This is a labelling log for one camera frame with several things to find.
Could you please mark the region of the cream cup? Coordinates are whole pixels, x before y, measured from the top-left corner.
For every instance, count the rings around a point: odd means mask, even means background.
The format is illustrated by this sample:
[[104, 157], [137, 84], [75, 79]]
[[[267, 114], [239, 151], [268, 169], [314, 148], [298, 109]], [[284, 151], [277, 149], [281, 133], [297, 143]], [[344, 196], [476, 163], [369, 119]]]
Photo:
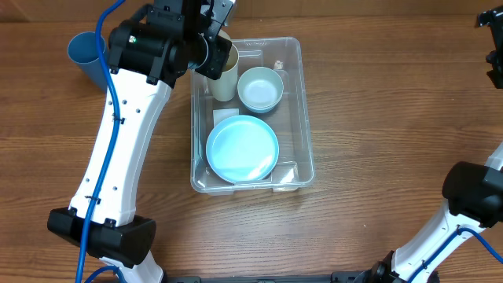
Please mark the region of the cream cup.
[[226, 46], [232, 45], [231, 38], [225, 31], [220, 30], [218, 33], [218, 36], [219, 36], [218, 41], [220, 42], [221, 45], [226, 45]]
[[238, 83], [239, 52], [233, 44], [224, 72], [217, 80], [207, 79], [210, 94], [217, 101], [230, 101], [236, 94]]

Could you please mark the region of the grey bowl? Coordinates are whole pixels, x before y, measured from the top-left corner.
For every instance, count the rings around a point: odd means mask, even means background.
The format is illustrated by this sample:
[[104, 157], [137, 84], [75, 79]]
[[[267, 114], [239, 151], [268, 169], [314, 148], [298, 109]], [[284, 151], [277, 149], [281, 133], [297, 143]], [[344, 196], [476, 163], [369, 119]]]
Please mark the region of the grey bowl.
[[254, 67], [238, 79], [237, 93], [243, 104], [255, 107], [277, 105], [284, 92], [284, 83], [273, 69]]

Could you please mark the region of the blue cup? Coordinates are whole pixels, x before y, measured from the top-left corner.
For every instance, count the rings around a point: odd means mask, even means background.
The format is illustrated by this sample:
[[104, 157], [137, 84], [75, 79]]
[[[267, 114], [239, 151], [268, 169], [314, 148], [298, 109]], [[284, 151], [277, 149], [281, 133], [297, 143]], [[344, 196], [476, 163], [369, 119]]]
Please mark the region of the blue cup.
[[98, 56], [95, 32], [86, 31], [76, 35], [68, 44], [67, 51], [68, 57], [106, 93], [108, 85]]

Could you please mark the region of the light blue plate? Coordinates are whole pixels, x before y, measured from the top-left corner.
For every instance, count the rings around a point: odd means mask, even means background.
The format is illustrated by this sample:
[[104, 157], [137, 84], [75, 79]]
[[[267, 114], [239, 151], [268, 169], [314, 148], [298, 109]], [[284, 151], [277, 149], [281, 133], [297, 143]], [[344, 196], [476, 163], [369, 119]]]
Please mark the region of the light blue plate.
[[280, 153], [274, 130], [263, 120], [247, 115], [218, 123], [205, 149], [211, 169], [232, 184], [264, 179], [276, 167]]

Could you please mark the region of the light blue bowl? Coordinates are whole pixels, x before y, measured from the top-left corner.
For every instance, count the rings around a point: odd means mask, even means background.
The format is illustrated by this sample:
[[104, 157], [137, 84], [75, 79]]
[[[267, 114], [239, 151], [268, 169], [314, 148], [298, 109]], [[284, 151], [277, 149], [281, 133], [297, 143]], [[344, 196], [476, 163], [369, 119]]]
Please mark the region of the light blue bowl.
[[258, 113], [258, 114], [265, 114], [265, 113], [273, 111], [277, 106], [271, 105], [269, 107], [261, 108], [261, 107], [255, 107], [253, 105], [244, 104], [244, 107], [251, 112]]

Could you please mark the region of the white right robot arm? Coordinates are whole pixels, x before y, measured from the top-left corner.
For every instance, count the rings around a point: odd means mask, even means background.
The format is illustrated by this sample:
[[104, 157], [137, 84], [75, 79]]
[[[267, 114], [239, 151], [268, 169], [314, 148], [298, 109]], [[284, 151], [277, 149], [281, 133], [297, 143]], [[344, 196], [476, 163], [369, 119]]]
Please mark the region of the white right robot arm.
[[445, 178], [442, 195], [445, 200], [439, 210], [411, 241], [354, 280], [437, 282], [435, 269], [471, 237], [501, 262], [502, 257], [481, 233], [502, 221], [502, 147], [498, 146], [484, 165], [455, 164]]

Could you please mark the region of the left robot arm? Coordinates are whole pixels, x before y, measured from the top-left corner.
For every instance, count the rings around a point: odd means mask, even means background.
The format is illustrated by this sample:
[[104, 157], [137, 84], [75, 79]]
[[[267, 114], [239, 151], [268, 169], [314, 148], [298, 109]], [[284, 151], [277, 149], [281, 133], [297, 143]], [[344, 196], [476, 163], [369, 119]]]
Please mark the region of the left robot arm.
[[99, 56], [108, 85], [97, 139], [83, 180], [66, 208], [50, 212], [49, 231], [79, 248], [121, 282], [165, 282], [153, 258], [156, 222], [136, 212], [138, 180], [156, 121], [178, 78], [193, 70], [218, 79], [231, 42], [219, 32], [233, 0], [157, 0], [114, 28]]

